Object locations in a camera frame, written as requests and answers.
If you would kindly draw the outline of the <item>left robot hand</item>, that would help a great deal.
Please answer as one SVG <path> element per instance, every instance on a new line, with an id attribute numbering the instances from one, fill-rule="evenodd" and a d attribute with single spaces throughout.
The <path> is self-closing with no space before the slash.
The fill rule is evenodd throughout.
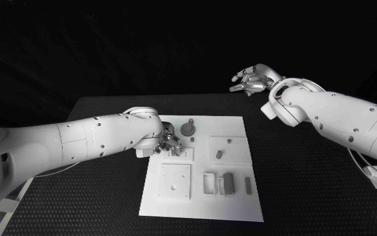
<path id="1" fill-rule="evenodd" d="M 180 156 L 183 150 L 183 144 L 180 138 L 175 136 L 175 129 L 170 122 L 162 123 L 162 130 L 161 130 L 161 139 L 160 143 L 155 146 L 152 152 L 154 154 L 160 154 L 161 151 L 170 152 L 171 156 Z"/>

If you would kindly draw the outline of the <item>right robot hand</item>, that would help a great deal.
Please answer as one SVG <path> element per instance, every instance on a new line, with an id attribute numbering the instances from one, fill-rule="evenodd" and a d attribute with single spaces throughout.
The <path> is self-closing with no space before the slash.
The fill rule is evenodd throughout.
<path id="1" fill-rule="evenodd" d="M 240 82 L 229 87 L 229 91 L 243 91 L 250 96 L 265 90 L 272 90 L 283 79 L 285 77 L 268 65 L 259 63 L 234 74 L 232 82 L 237 80 Z"/>

